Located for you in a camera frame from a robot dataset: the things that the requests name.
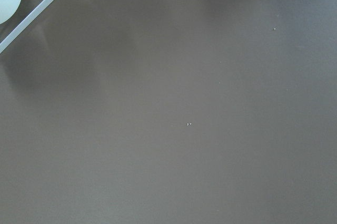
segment gray surface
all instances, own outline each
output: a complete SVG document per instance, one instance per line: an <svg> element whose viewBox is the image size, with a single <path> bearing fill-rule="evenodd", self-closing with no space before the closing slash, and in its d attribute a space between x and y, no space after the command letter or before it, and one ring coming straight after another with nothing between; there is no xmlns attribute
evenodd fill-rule
<svg viewBox="0 0 337 224"><path fill-rule="evenodd" d="M336 12L56 0L0 65L0 223L335 223Z"/></svg>

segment white bar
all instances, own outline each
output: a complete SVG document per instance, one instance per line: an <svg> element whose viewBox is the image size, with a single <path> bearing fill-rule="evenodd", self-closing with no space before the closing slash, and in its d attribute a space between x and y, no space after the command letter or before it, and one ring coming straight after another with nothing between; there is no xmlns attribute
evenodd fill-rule
<svg viewBox="0 0 337 224"><path fill-rule="evenodd" d="M0 54L8 45L26 29L29 24L36 19L39 14L48 7L54 0L43 0L33 11L0 43Z"/></svg>

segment dark gray floor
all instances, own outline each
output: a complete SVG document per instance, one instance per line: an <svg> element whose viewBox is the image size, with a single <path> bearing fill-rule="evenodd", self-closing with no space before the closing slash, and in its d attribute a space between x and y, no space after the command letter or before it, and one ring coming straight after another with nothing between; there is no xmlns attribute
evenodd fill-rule
<svg viewBox="0 0 337 224"><path fill-rule="evenodd" d="M335 223L336 13L56 0L0 64L0 223Z"/></svg>

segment white metal frame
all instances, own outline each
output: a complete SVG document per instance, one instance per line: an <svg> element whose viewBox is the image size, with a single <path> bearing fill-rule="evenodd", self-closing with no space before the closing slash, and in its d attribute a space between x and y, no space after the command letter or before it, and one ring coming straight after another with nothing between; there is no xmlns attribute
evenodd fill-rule
<svg viewBox="0 0 337 224"><path fill-rule="evenodd" d="M48 7L54 0L43 0L33 11L0 43L0 54L8 45L26 29L29 24L36 19L39 14Z"/></svg>

